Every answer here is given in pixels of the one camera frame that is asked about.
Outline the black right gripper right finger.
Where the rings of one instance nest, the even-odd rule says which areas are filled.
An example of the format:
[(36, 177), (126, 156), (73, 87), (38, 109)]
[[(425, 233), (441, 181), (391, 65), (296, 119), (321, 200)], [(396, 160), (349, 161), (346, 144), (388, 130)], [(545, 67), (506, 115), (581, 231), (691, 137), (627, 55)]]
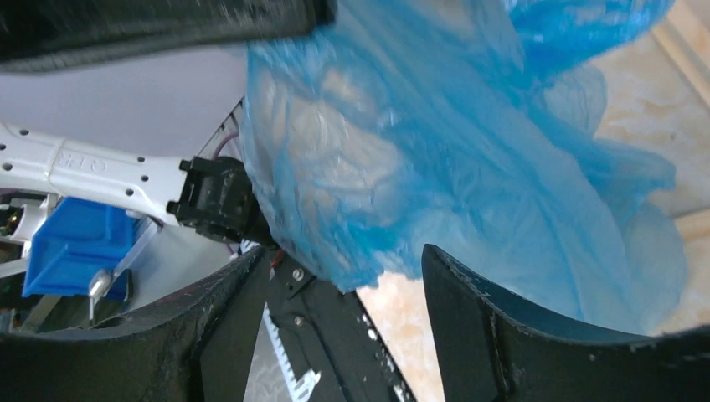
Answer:
[(706, 401), (709, 328), (647, 337), (541, 307), (435, 245), (425, 300), (449, 401)]

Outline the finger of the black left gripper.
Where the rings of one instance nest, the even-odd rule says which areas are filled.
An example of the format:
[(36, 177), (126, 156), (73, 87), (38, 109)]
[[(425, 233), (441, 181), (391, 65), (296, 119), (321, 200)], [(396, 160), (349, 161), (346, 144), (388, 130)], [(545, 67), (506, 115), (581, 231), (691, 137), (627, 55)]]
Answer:
[(205, 44), (298, 38), (334, 1), (39, 0), (1, 3), (1, 71), (39, 74)]

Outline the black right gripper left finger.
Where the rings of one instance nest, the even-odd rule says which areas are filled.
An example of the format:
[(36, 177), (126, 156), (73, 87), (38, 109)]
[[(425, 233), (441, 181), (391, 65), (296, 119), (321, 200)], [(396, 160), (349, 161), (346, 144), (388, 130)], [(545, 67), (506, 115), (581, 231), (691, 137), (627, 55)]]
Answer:
[(241, 401), (266, 294), (254, 248), (90, 329), (1, 337), (4, 401)]

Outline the blue plastic trash bag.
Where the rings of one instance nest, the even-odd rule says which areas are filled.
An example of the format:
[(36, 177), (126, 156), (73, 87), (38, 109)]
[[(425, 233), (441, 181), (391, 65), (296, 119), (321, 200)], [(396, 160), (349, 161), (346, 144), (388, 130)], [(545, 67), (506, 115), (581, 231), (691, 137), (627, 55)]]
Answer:
[(540, 306), (644, 333), (683, 243), (676, 169), (595, 137), (604, 75), (668, 1), (340, 1), (247, 48), (241, 152), (275, 240), (342, 291), (419, 278), (427, 244)]

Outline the wooden clothes rack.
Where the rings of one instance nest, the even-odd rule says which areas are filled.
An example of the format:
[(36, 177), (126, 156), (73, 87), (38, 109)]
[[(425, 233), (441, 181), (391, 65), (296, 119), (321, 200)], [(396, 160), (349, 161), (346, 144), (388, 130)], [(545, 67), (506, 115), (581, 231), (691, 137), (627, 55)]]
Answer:
[[(685, 1), (674, 1), (652, 36), (709, 112), (709, 29)], [(685, 242), (709, 238), (709, 207), (675, 219)]]

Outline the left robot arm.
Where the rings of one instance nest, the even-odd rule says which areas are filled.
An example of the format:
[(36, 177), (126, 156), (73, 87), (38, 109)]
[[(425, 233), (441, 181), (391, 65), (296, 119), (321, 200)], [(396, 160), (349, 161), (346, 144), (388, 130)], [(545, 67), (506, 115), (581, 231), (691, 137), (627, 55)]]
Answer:
[[(43, 73), (202, 44), (300, 38), (333, 1), (4, 1), (1, 70)], [(273, 245), (244, 165), (232, 157), (120, 152), (1, 125), (1, 185), (81, 198), (187, 226), (220, 242)]]

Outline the blue storage bin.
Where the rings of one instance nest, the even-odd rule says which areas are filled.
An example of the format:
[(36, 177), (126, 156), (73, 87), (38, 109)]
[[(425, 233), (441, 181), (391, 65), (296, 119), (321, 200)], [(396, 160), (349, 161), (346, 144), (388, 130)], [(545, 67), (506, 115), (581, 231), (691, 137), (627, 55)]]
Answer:
[(22, 296), (87, 296), (96, 273), (126, 257), (140, 227), (123, 209), (64, 198), (33, 237)]

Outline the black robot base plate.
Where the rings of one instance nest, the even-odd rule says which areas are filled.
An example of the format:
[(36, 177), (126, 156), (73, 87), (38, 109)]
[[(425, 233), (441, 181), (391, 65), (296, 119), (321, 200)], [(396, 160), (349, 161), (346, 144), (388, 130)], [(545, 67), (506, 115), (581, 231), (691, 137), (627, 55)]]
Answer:
[(278, 250), (266, 304), (296, 374), (321, 374), (310, 401), (415, 399), (357, 293), (340, 292)]

